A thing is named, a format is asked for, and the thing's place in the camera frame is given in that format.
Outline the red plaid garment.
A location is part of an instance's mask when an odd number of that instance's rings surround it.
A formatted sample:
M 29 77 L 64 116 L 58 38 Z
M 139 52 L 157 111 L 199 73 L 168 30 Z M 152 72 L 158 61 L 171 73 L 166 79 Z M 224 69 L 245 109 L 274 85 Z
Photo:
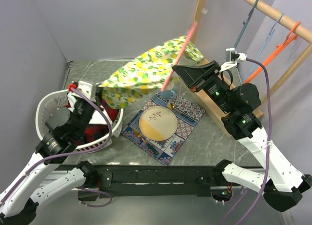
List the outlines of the red plaid garment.
M 104 107 L 109 117 L 114 122 L 118 116 L 119 109 L 112 109 L 104 99 L 102 99 L 101 105 Z M 107 125 L 102 125 L 102 124 L 90 125 L 89 124 L 83 135 L 83 143 L 85 144 L 85 143 L 93 142 L 105 136 L 107 133 L 108 133 Z

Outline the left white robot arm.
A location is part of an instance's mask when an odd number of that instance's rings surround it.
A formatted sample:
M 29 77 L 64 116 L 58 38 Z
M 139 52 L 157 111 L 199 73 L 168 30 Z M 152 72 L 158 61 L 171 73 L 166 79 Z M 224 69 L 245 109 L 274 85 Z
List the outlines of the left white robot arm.
M 83 136 L 94 113 L 104 116 L 103 109 L 95 103 L 78 99 L 72 111 L 62 107 L 50 116 L 46 122 L 49 133 L 38 144 L 23 171 L 0 195 L 2 225 L 28 225 L 40 209 L 73 188 L 97 184 L 97 170 L 88 161 L 82 161 L 66 175 L 40 186 L 68 156 L 76 154 L 75 140 Z

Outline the orange plastic hanger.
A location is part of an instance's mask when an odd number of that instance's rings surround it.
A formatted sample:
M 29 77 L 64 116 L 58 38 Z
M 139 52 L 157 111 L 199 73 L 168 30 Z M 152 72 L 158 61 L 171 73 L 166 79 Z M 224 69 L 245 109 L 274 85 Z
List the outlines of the orange plastic hanger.
M 294 33 L 294 30 L 301 24 L 301 22 L 297 22 L 294 27 L 289 31 L 285 40 L 282 44 L 277 45 L 275 50 L 263 61 L 263 65 L 267 66 L 270 62 L 273 61 L 293 40 L 297 39 L 298 35 Z M 257 69 L 254 70 L 256 63 L 253 64 L 252 69 L 250 71 L 249 76 L 243 83 L 251 82 L 261 71 L 262 67 L 259 65 Z

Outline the dark blue hanger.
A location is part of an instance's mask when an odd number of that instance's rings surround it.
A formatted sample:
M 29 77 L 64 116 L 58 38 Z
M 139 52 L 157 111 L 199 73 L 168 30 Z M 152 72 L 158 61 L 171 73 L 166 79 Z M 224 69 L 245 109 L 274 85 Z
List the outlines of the dark blue hanger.
M 241 31 L 240 31 L 240 33 L 239 33 L 239 35 L 238 35 L 238 37 L 237 37 L 235 43 L 234 43 L 234 48 L 237 48 L 237 46 L 238 46 L 238 44 L 239 44 L 239 42 L 240 42 L 240 40 L 241 40 L 241 38 L 242 38 L 242 36 L 243 36 L 243 34 L 244 34 L 244 32 L 245 32 L 245 30 L 246 30 L 246 28 L 247 28 L 249 22 L 250 22 L 250 19 L 251 19 L 253 13 L 254 13 L 254 10 L 255 10 L 255 8 L 256 8 L 256 6 L 257 6 L 257 4 L 258 4 L 258 1 L 259 1 L 259 0 L 255 0 L 255 2 L 254 2 L 254 4 L 253 4 L 253 7 L 251 8 L 251 10 L 250 10 L 250 12 L 249 12 L 249 14 L 248 14 L 247 19 L 246 19 L 245 21 L 243 21 L 243 23 L 242 23 L 242 24 L 243 24 L 243 27 L 242 27 L 242 29 L 241 29 Z

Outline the pink hanger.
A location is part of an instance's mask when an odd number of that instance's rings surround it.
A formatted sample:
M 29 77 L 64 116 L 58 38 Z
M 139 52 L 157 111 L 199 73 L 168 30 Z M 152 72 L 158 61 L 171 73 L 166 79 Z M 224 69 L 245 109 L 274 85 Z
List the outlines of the pink hanger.
M 177 58 L 176 58 L 176 61 L 175 61 L 174 65 L 178 65 L 178 63 L 179 63 L 179 61 L 180 61 L 180 59 L 181 59 L 181 57 L 182 57 L 182 55 L 183 55 L 183 53 L 184 53 L 186 47 L 187 47 L 187 44 L 189 43 L 191 37 L 193 36 L 193 34 L 194 34 L 194 32 L 195 32 L 197 26 L 198 26 L 197 21 L 194 21 L 193 24 L 191 25 L 190 30 L 189 30 L 188 33 L 187 33 L 187 38 L 186 38 L 185 42 L 183 43 L 182 48 L 181 48 L 181 50 L 179 51 L 179 53 L 178 53 L 178 55 L 177 55 Z M 168 85 L 169 82 L 170 82 L 170 79 L 171 79 L 173 73 L 174 73 L 174 70 L 172 69 L 172 70 L 170 71 L 170 74 L 168 75 L 168 77 L 167 77 L 167 78 L 165 79 L 165 81 L 164 81 L 164 84 L 163 84 L 163 86 L 162 86 L 162 88 L 161 88 L 161 90 L 160 90 L 161 92 L 165 91 L 167 85 Z

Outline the light blue wire hanger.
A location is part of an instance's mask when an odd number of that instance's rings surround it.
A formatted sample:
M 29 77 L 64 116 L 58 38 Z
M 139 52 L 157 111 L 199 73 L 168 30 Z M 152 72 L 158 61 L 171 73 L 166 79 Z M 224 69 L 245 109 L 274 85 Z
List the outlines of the light blue wire hanger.
M 284 16 L 284 12 L 281 13 L 281 15 L 279 16 L 279 18 L 275 21 L 275 23 L 274 23 L 274 24 L 272 25 L 272 27 L 270 28 L 270 30 L 269 30 L 269 32 L 268 32 L 266 38 L 265 38 L 265 41 L 264 41 L 264 43 L 263 43 L 263 46 L 262 46 L 262 48 L 260 49 L 259 54 L 258 54 L 258 56 L 257 56 L 257 58 L 256 58 L 257 60 L 260 58 L 260 56 L 261 56 L 263 50 L 265 49 L 265 47 L 267 46 L 268 42 L 270 41 L 272 35 L 274 34 L 274 32 L 275 32 L 275 26 L 279 23 L 279 21 L 282 19 L 283 16 Z

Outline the white cloth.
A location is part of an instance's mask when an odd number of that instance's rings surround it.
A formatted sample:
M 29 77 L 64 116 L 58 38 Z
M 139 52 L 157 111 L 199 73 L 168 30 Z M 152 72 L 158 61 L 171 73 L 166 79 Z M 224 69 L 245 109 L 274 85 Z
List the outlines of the white cloth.
M 69 92 L 67 94 L 67 100 L 68 100 L 68 109 L 73 112 L 74 111 L 74 105 L 75 103 L 78 101 L 78 97 L 74 96 L 74 93 Z M 107 111 L 104 109 L 104 107 L 101 105 L 100 109 L 102 110 L 103 114 L 107 117 L 107 119 L 109 120 L 110 124 L 113 124 L 113 121 L 111 120 L 111 118 L 109 117 Z M 102 124 L 102 125 L 106 125 L 107 122 L 105 121 L 105 119 L 103 118 L 103 116 L 98 112 L 98 111 L 94 111 L 91 120 L 89 121 L 89 124 Z

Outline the lemon print cloth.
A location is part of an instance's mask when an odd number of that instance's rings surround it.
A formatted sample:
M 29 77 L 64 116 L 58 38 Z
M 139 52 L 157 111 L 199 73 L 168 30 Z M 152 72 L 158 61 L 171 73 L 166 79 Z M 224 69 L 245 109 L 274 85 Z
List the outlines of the lemon print cloth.
M 100 84 L 102 98 L 113 109 L 121 109 L 160 90 L 186 40 L 180 36 L 137 56 Z

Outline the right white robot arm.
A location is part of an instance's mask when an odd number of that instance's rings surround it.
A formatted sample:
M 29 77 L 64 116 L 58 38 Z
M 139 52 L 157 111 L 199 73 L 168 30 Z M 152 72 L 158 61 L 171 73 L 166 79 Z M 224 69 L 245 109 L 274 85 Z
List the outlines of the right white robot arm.
M 214 167 L 219 185 L 240 184 L 260 192 L 275 210 L 284 212 L 299 203 L 312 186 L 312 177 L 297 170 L 270 143 L 269 134 L 253 113 L 261 105 L 257 87 L 251 83 L 231 88 L 223 78 L 221 66 L 212 61 L 202 66 L 175 65 L 173 70 L 192 92 L 203 91 L 225 113 L 221 121 L 227 132 L 245 146 L 268 173 L 260 174 L 222 160 Z

